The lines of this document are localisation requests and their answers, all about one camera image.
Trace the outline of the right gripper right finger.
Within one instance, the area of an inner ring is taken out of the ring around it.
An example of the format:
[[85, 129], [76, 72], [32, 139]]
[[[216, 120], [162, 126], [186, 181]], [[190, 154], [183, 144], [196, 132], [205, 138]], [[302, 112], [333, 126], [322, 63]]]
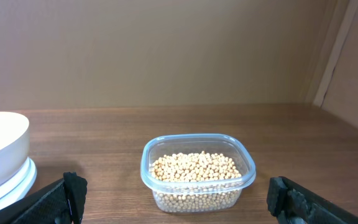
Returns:
[[358, 217], [286, 177], [270, 178], [267, 208], [279, 224], [352, 224]]

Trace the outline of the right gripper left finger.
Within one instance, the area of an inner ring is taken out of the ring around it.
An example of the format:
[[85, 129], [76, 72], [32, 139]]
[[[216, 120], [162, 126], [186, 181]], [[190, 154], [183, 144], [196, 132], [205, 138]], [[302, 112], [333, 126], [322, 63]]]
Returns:
[[88, 182], [74, 172], [0, 210], [0, 224], [81, 224]]

